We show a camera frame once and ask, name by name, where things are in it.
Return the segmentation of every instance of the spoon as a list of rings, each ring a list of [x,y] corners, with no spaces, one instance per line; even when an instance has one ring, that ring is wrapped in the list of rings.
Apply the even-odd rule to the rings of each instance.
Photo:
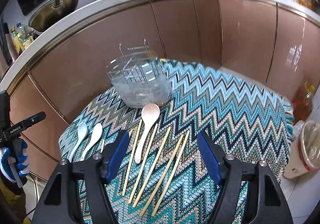
[[[85,159],[87,152],[99,141],[102,135],[102,124],[98,123],[94,126],[90,142],[88,143],[87,147],[84,149],[80,161]]]
[[[79,148],[79,145],[81,144],[81,142],[85,139],[85,137],[88,134],[88,128],[87,125],[85,123],[80,123],[78,126],[78,141],[75,145],[75,147],[73,148],[70,156],[69,156],[69,162],[72,162],[72,157],[74,155],[74,153],[76,152],[76,150]]]
[[[136,149],[136,154],[134,156],[134,161],[136,162],[136,164],[139,164],[141,162],[144,143],[147,139],[151,127],[158,120],[159,115],[160,108],[156,104],[147,104],[142,108],[141,117],[144,123],[144,131],[142,133],[142,136]]]

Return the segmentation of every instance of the screw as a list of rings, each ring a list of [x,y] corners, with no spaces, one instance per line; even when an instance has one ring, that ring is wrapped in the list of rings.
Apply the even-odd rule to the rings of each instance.
[[[225,157],[229,161],[233,161],[235,159],[235,157],[233,155],[231,155],[231,154],[227,154]]]
[[[260,160],[260,161],[259,161],[259,164],[260,164],[262,167],[266,167],[266,166],[268,165],[267,162],[264,161],[264,160]]]
[[[65,165],[65,164],[67,164],[68,162],[69,162],[68,159],[62,159],[62,160],[60,160],[59,164],[60,164],[60,165]]]
[[[102,157],[102,154],[101,153],[96,153],[92,157],[93,157],[94,160],[99,160]]]

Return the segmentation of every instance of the chevron pattern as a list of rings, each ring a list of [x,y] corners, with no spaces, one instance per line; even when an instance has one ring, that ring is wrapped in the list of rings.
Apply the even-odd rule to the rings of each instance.
[[[195,136],[202,129],[212,136],[225,153],[231,153],[245,162],[266,160],[280,181],[291,144],[293,115],[290,103],[252,83],[201,64],[169,60],[163,62],[162,66],[171,82],[172,95],[170,101],[161,107],[157,134],[136,194],[148,174],[167,128],[171,126],[172,130],[136,208],[127,204],[127,201],[140,170],[139,165],[133,163],[126,196],[121,196],[133,146],[133,138],[131,139],[118,176],[107,186],[109,199],[120,224],[207,222],[220,187],[209,178],[197,148]],[[128,108],[114,87],[111,87],[91,101],[62,134],[59,139],[62,157],[68,158],[76,144],[80,122],[87,124],[89,137],[93,126],[100,122],[103,125],[102,136],[107,144],[115,140],[120,129],[133,128],[134,136],[140,115],[141,109]],[[151,217],[173,164],[147,212],[139,217],[139,212],[164,171],[179,136],[187,130],[190,130],[190,138],[157,214]],[[84,140],[75,153],[76,161],[80,159],[89,140],[90,138]],[[102,139],[89,151],[87,157],[98,152],[101,143]],[[91,223],[83,181],[79,181],[79,193],[84,220]],[[247,182],[243,182],[234,223],[241,223],[246,193]]]

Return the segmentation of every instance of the person's hand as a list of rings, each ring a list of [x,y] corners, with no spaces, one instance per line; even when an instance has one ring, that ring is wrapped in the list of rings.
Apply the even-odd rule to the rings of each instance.
[[[27,176],[30,173],[30,166],[29,166],[29,160],[27,156],[27,143],[19,138],[19,142],[21,144],[21,150],[17,153],[17,168],[20,170],[18,172],[19,176],[21,178]],[[8,159],[12,161],[13,163],[16,162],[16,160],[10,156],[10,149],[8,147],[2,147],[0,148],[0,170],[4,177],[6,177],[9,181],[15,183],[16,180],[12,174],[12,171],[10,169]]]

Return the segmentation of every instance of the wooden chopstick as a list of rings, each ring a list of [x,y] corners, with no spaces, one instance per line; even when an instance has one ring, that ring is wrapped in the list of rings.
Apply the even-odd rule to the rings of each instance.
[[[138,177],[137,177],[137,179],[136,179],[136,183],[135,183],[134,186],[133,186],[133,190],[132,190],[132,192],[131,192],[131,195],[130,195],[130,198],[129,198],[129,200],[128,200],[128,203],[131,203],[131,202],[132,202],[134,193],[136,192],[136,189],[137,189],[137,187],[138,187],[138,184],[139,184],[139,181],[140,181],[142,172],[143,172],[143,168],[144,168],[144,165],[146,164],[146,161],[147,161],[147,158],[148,158],[148,154],[149,154],[149,151],[150,151],[150,148],[151,148],[151,145],[152,145],[152,141],[153,141],[153,138],[154,138],[155,135],[156,135],[157,129],[158,129],[158,124],[156,124],[156,125],[155,125],[155,128],[153,129],[153,133],[152,133],[152,136],[151,136],[151,138],[150,138],[150,141],[149,141],[149,144],[148,144],[148,147],[147,147],[146,154],[144,155],[144,158],[143,158],[143,161],[142,161],[142,164],[141,164],[141,167],[140,167],[140,171],[139,171]]]
[[[131,136],[132,132],[133,132],[133,129],[131,129],[131,130],[129,131],[129,138],[130,138],[130,136]],[[105,143],[105,140],[103,139],[103,140],[102,140],[102,145],[101,145],[100,153],[102,153],[102,152],[103,152],[103,149],[104,149],[104,143]]]
[[[132,151],[131,151],[131,156],[130,156],[130,160],[129,160],[129,164],[128,164],[128,168],[127,168],[127,173],[125,175],[125,180],[124,180],[124,185],[123,185],[123,190],[122,190],[122,196],[125,195],[125,191],[127,189],[130,170],[131,170],[131,165],[132,165],[132,161],[133,161],[133,155],[134,155],[134,151],[136,150],[136,146],[137,146],[138,137],[139,137],[139,134],[140,134],[141,125],[142,125],[142,119],[140,119],[140,121],[139,121],[136,137],[134,138],[134,143],[133,143],[133,147],[132,147]]]
[[[164,180],[164,177],[166,176],[166,174],[167,174],[167,172],[168,172],[168,170],[169,170],[169,168],[170,168],[170,165],[171,165],[172,161],[174,160],[174,157],[175,157],[176,154],[177,154],[177,151],[178,151],[179,146],[180,146],[180,144],[181,144],[181,142],[182,142],[182,139],[183,139],[183,134],[180,136],[180,138],[179,138],[179,140],[178,140],[178,143],[176,144],[176,147],[175,147],[175,149],[174,149],[174,151],[173,151],[173,153],[172,153],[172,155],[171,155],[171,157],[170,157],[170,160],[168,161],[167,166],[165,167],[164,172],[162,173],[162,175],[161,175],[161,177],[160,177],[160,179],[159,179],[159,181],[158,181],[155,189],[153,190],[153,192],[152,192],[150,198],[148,199],[146,205],[145,205],[145,206],[143,207],[143,209],[141,210],[141,212],[140,212],[140,214],[139,214],[141,217],[142,217],[142,215],[146,212],[146,210],[148,209],[148,207],[149,207],[151,201],[153,200],[153,198],[155,197],[155,195],[156,195],[156,193],[157,193],[157,191],[158,191],[158,189],[159,189],[162,181]]]
[[[134,208],[135,208],[135,206],[137,206],[137,204],[138,204],[138,202],[139,202],[139,200],[140,200],[140,198],[141,198],[141,196],[142,196],[142,193],[143,193],[144,189],[146,188],[147,183],[148,183],[148,181],[149,181],[149,179],[150,179],[150,177],[151,177],[151,174],[152,174],[154,168],[156,167],[156,164],[157,164],[157,162],[158,162],[158,159],[159,159],[159,157],[160,157],[160,154],[161,154],[161,152],[162,152],[162,149],[163,149],[163,147],[164,147],[164,144],[165,144],[165,142],[166,142],[166,140],[167,140],[167,138],[168,138],[168,136],[169,136],[169,134],[170,134],[170,130],[171,130],[171,126],[168,127],[167,132],[165,133],[164,139],[162,140],[162,143],[161,143],[161,146],[160,146],[160,148],[159,148],[159,150],[158,150],[158,153],[157,153],[157,155],[156,155],[156,158],[155,158],[155,160],[153,161],[153,164],[152,164],[152,166],[151,166],[151,168],[150,168],[150,170],[149,170],[149,172],[148,172],[148,175],[147,175],[146,179],[145,179],[144,182],[143,182],[143,185],[142,185],[142,187],[141,187],[141,190],[140,190],[139,193],[138,193],[138,196],[137,196],[136,200],[134,201],[134,204],[133,204],[133,207],[134,207]]]
[[[184,138],[182,147],[181,147],[181,149],[180,149],[180,152],[179,152],[179,154],[178,154],[176,163],[174,164],[174,167],[173,167],[172,172],[171,172],[171,174],[170,174],[169,180],[168,180],[167,184],[165,185],[164,190],[163,190],[163,192],[161,193],[161,196],[160,196],[160,198],[159,198],[159,200],[158,200],[155,208],[153,209],[153,212],[151,213],[151,216],[152,216],[152,217],[154,217],[154,215],[156,215],[156,212],[157,212],[157,210],[158,210],[158,208],[159,208],[159,206],[160,206],[160,203],[162,202],[163,197],[164,197],[165,193],[167,192],[167,190],[168,190],[168,188],[169,188],[169,185],[170,185],[170,183],[171,183],[171,181],[172,181],[172,178],[173,178],[173,176],[174,176],[174,174],[175,174],[175,172],[176,172],[176,170],[177,170],[177,167],[178,167],[180,158],[181,158],[181,156],[182,156],[182,154],[183,154],[184,147],[186,146],[186,143],[187,143],[187,140],[188,140],[188,137],[189,137],[189,133],[190,133],[189,131],[186,133],[186,137]]]

